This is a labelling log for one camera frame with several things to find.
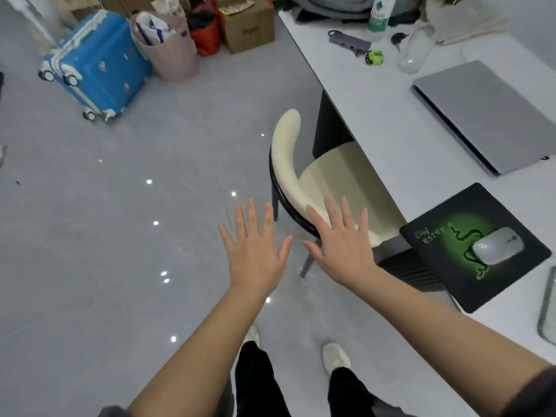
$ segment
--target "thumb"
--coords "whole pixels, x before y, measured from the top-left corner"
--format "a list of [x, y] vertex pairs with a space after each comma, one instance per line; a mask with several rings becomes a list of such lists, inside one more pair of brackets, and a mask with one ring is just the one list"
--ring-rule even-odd
[[320, 250], [320, 247], [317, 246], [315, 243], [313, 243], [312, 241], [304, 241], [303, 245], [318, 264], [320, 264], [324, 260], [323, 251]]
[[280, 247], [278, 248], [278, 260], [283, 264], [288, 260], [288, 255], [290, 254], [291, 241], [294, 239], [293, 236], [286, 237]]

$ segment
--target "shoe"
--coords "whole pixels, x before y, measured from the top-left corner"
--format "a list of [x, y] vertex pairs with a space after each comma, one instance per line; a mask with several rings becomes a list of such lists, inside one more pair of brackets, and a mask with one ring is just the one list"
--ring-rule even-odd
[[351, 361], [348, 355], [337, 343], [327, 343], [323, 347], [323, 364], [329, 376], [338, 367], [351, 369]]
[[243, 343], [241, 345], [248, 343], [249, 341], [254, 341], [257, 344], [257, 347], [261, 346], [261, 337], [259, 335], [259, 331], [255, 325], [251, 325], [251, 328], [247, 331], [247, 335], [244, 338]]

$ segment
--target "suitcase wheel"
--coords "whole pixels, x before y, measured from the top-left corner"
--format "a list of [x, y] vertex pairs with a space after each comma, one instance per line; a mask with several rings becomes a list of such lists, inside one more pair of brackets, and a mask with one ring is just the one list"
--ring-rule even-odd
[[69, 76], [64, 76], [63, 80], [64, 83], [68, 86], [77, 86], [77, 84], [79, 83], [79, 80], [77, 80], [77, 78], [72, 74], [70, 74]]
[[54, 73], [52, 73], [50, 70], [39, 70], [38, 76], [44, 81], [54, 82]]
[[93, 111], [83, 111], [83, 118], [89, 121], [94, 121], [97, 116]]

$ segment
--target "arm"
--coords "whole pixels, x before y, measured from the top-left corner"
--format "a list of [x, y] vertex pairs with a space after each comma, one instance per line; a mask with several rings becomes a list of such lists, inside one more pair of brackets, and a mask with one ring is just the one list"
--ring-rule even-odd
[[247, 204], [247, 228], [240, 206], [235, 213], [237, 242], [219, 225], [228, 252], [230, 288], [131, 403], [128, 412], [133, 417], [209, 417], [215, 411], [241, 343], [278, 285], [291, 246], [288, 237], [276, 252], [269, 203], [262, 235], [253, 200]]
[[367, 211], [359, 229], [348, 203], [341, 214], [325, 198], [330, 228], [307, 210], [323, 249], [305, 247], [323, 270], [383, 315], [432, 368], [482, 417], [498, 416], [540, 372], [550, 366], [517, 343], [436, 302], [375, 265], [367, 235]]

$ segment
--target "person's right arm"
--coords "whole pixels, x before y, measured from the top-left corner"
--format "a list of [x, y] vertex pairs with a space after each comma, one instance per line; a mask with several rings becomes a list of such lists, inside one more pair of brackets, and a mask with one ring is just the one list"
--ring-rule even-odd
[[393, 277], [375, 265], [367, 211], [359, 229], [348, 203], [341, 214], [325, 198], [332, 228], [311, 207], [322, 250], [305, 242], [323, 270], [383, 315], [433, 369], [482, 417], [499, 416], [535, 376], [545, 359]]

